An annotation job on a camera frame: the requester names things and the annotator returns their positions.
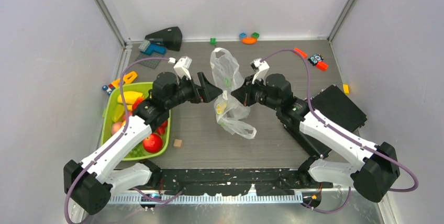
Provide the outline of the red orange fake pear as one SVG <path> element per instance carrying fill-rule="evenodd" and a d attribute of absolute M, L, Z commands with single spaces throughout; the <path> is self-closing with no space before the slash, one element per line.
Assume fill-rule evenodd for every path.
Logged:
<path fill-rule="evenodd" d="M 137 106 L 142 102 L 144 100 L 144 98 L 141 96 L 141 97 L 138 97 L 135 101 L 134 101 L 134 103 L 132 104 L 132 106 L 131 106 L 131 110 L 132 111 L 134 111 L 136 108 L 137 108 Z"/>

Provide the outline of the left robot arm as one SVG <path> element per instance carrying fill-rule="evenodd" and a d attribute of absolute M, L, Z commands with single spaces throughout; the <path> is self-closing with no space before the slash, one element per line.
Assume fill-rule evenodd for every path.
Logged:
<path fill-rule="evenodd" d="M 137 163 L 115 171 L 120 161 L 143 139 L 155 132 L 170 116 L 170 110 L 186 102 L 210 103 L 223 91 L 197 74 L 200 84 L 187 77 L 163 72 L 152 83 L 151 97 L 143 100 L 127 117 L 126 124 L 99 149 L 82 161 L 70 160 L 63 168 L 66 202 L 73 200 L 89 215 L 100 212 L 110 198 L 132 187 L 155 189 L 160 174 L 152 165 Z"/>

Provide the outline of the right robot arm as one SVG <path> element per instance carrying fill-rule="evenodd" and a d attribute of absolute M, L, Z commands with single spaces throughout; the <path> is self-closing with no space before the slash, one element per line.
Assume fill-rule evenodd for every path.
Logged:
<path fill-rule="evenodd" d="M 395 148 L 387 142 L 377 145 L 362 139 L 334 123 L 319 110 L 293 95 L 290 82 L 282 74 L 271 74 L 265 81 L 247 77 L 231 92 L 244 106 L 259 103 L 276 112 L 280 122 L 313 137 L 346 159 L 345 163 L 310 158 L 301 165 L 299 182 L 313 187 L 318 182 L 332 182 L 353 187 L 361 196 L 379 203 L 400 176 L 395 164 Z"/>

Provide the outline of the clear printed plastic bag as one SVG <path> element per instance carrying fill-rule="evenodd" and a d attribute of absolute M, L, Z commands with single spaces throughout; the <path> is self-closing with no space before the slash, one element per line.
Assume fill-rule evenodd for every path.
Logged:
<path fill-rule="evenodd" d="M 232 135 L 255 138 L 256 128 L 244 122 L 250 114 L 250 107 L 245 107 L 231 95 L 244 82 L 237 59 L 227 49 L 218 47 L 211 52 L 210 67 L 214 84 L 223 92 L 214 103 L 217 123 Z"/>

